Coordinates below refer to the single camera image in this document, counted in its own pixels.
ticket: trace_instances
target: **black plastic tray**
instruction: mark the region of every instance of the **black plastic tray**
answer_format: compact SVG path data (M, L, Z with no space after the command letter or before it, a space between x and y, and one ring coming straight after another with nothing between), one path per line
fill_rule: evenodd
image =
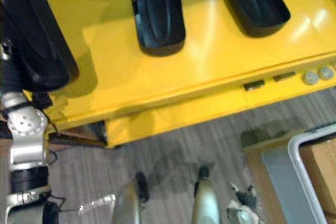
M78 68L47 0L1 0L3 37L13 44L23 88L47 92L78 77Z
M245 32L266 36L279 30L290 18L283 0L229 0Z
M185 39L181 0L132 0L141 49L165 56L180 50Z

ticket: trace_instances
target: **yellow tabletop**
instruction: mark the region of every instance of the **yellow tabletop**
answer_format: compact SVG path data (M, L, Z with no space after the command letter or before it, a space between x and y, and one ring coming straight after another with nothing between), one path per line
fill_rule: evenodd
M318 72L321 67L329 67L335 73L336 62L334 65L316 66L309 70ZM107 147L114 148L183 126L336 86L336 77L319 80L315 85L306 85L302 81L304 73L298 71L294 76L279 82L266 78L263 87L252 91L246 91L243 86L223 88L197 98L106 120Z
M336 55L336 0L284 0L291 19L264 38L240 30L227 0L182 0L185 45L161 58L140 50L131 0L48 1L80 69L77 81L51 94L47 113L60 129Z

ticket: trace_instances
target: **cardboard box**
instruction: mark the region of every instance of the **cardboard box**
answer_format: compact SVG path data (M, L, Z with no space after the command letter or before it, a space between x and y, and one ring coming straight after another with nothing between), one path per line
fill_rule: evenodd
M336 216L335 215L331 215L327 212L325 212L324 215L326 216L325 218L327 219L328 224L336 224Z
M300 147L300 154L323 211L336 216L336 139Z

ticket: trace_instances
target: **gray button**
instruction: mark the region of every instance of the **gray button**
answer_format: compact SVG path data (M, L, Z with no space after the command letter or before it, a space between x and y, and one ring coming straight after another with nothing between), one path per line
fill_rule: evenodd
M318 83L319 76L317 75L317 73L309 71L302 76L302 80L307 85L314 85Z
M330 80L331 78L334 77L334 71L332 71L331 68L327 68L327 67L321 68L319 70L319 77L322 80Z

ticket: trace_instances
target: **gray carpet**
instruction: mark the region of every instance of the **gray carpet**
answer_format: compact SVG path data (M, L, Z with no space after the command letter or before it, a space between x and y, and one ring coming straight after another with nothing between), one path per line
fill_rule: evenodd
M244 146L336 121L336 89L320 91L217 120L185 127L124 145L117 150L73 147L58 152L50 168L53 194L68 198L64 208L77 207L117 193L134 174L143 171L151 199L143 223L190 223L193 184L201 164L211 165L223 223L225 207L234 198L227 182L245 188L253 181L242 153ZM4 209L7 161L0 159L0 208ZM111 223L111 211L101 207L84 217L61 214L60 223Z

